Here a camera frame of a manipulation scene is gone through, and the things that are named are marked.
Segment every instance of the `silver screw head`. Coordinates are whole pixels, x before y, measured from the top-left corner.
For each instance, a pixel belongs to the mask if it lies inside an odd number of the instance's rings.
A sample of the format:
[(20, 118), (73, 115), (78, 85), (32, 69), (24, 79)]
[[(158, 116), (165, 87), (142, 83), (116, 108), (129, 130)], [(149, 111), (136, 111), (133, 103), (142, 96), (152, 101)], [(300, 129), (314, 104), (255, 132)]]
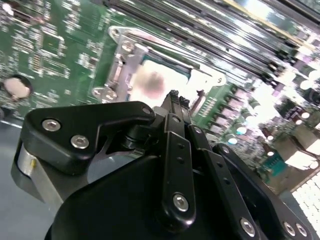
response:
[(284, 229), (287, 231), (287, 233), (290, 234), (292, 237), (296, 235), (294, 228), (289, 223), (284, 221), (283, 226), (284, 226)]
[(135, 45), (133, 45), (130, 41), (124, 41), (122, 43), (122, 49), (128, 53), (131, 53), (135, 49)]
[(47, 119), (42, 122), (42, 127), (49, 132), (56, 132), (61, 128), (61, 124), (54, 119)]
[(187, 199), (181, 194), (175, 194), (173, 196), (173, 204), (181, 212), (186, 212), (189, 209), (189, 203)]
[(180, 119), (177, 116), (173, 116), (172, 118), (176, 123), (180, 123)]
[(307, 233), (307, 231), (304, 229), (303, 226), (301, 226), (299, 223), (296, 223), (295, 225), (296, 225), (296, 227), (298, 228), (298, 230), (299, 230), (299, 232), (301, 233), (302, 236), (304, 236), (304, 237), (308, 236), (308, 233)]
[(241, 218), (240, 224), (245, 233), (248, 234), (250, 237), (253, 238), (256, 235), (256, 230), (254, 226), (246, 218)]
[(201, 129), (200, 129), (199, 127), (197, 127), (197, 126), (194, 127), (194, 130), (195, 130), (198, 134), (201, 133)]
[(71, 144), (76, 149), (86, 149), (89, 146), (89, 140), (82, 135), (75, 135), (71, 138)]
[(225, 147), (225, 146), (222, 147), (222, 150), (223, 150), (226, 154), (229, 154), (229, 153), (230, 153), (229, 149), (228, 149), (227, 147)]
[(142, 108), (142, 111), (144, 111), (146, 114), (150, 114), (151, 113), (151, 111), (148, 109), (148, 108)]

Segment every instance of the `motherboard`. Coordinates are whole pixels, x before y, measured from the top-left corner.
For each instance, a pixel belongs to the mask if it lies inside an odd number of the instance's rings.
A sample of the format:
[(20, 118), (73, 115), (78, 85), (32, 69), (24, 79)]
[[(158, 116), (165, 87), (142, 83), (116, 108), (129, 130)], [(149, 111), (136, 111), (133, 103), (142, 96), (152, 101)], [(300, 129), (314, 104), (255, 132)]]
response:
[(208, 140), (230, 145), (266, 183), (288, 167), (314, 170), (320, 4), (292, 1), (302, 13), (272, 2), (0, 0), (0, 120), (17, 124), (36, 108), (160, 106), (178, 90)]

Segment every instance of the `gray surface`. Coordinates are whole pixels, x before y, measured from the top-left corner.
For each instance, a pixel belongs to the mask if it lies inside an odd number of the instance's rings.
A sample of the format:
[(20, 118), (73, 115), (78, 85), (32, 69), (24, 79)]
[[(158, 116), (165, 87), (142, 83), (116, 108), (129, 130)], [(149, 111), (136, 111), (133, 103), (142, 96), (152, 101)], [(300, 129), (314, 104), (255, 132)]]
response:
[(20, 130), (0, 123), (0, 239), (43, 240), (53, 222), (48, 207), (10, 176)]

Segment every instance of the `capacitor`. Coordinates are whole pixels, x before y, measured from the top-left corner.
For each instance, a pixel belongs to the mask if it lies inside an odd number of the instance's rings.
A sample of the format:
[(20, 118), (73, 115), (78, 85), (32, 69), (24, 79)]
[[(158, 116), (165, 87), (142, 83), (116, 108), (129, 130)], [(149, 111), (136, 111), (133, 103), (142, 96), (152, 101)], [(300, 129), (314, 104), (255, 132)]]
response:
[(320, 105), (320, 92), (312, 88), (304, 91), (302, 97), (310, 104), (314, 104), (317, 107)]
[(254, 119), (254, 116), (248, 110), (245, 110), (244, 112), (242, 112), (241, 115), (246, 122), (252, 122)]
[(256, 113), (259, 113), (259, 112), (261, 111), (261, 108), (262, 108), (261, 104), (260, 104), (258, 101), (256, 101), (256, 100), (252, 101), (252, 102), (250, 103), (250, 106), (253, 108), (253, 110), (254, 110)]
[(298, 115), (295, 115), (293, 118), (292, 118), (292, 121), (296, 124), (296, 125), (300, 125), (303, 123), (302, 119), (298, 116)]
[(307, 90), (314, 85), (313, 81), (305, 79), (303, 76), (297, 76), (293, 82), (302, 90)]
[(231, 133), (225, 135), (224, 138), (231, 145), (235, 145), (235, 144), (238, 143), (238, 140), (237, 140), (236, 136), (231, 134)]
[(264, 127), (261, 129), (261, 132), (263, 135), (268, 139), (269, 141), (272, 141), (274, 139), (274, 136), (272, 136), (271, 132), (268, 130), (268, 128)]
[(304, 67), (301, 72), (302, 74), (306, 75), (311, 81), (315, 81), (320, 78), (320, 71), (310, 66)]
[(267, 156), (272, 157), (275, 154), (275, 151), (268, 144), (265, 142), (262, 142), (261, 144)]
[(233, 128), (235, 130), (235, 133), (237, 135), (244, 135), (247, 132), (247, 128), (244, 124), (241, 122), (237, 122), (235, 125), (233, 125)]
[(31, 95), (31, 82), (22, 75), (16, 74), (2, 82), (3, 88), (15, 99), (24, 99)]

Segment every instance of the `screw hole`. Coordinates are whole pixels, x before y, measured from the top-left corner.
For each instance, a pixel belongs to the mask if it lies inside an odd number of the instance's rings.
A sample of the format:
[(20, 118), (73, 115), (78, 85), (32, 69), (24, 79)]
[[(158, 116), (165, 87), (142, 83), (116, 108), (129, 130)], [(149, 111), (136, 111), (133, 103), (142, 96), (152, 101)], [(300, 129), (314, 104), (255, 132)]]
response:
[(231, 184), (228, 178), (224, 178), (223, 180), (224, 180), (225, 184), (227, 184), (227, 185)]
[(113, 30), (112, 30), (112, 34), (113, 34), (114, 37), (119, 37), (120, 32), (119, 32), (118, 29), (113, 29)]
[(177, 157), (176, 158), (178, 160), (179, 163), (184, 164), (185, 160), (182, 157)]

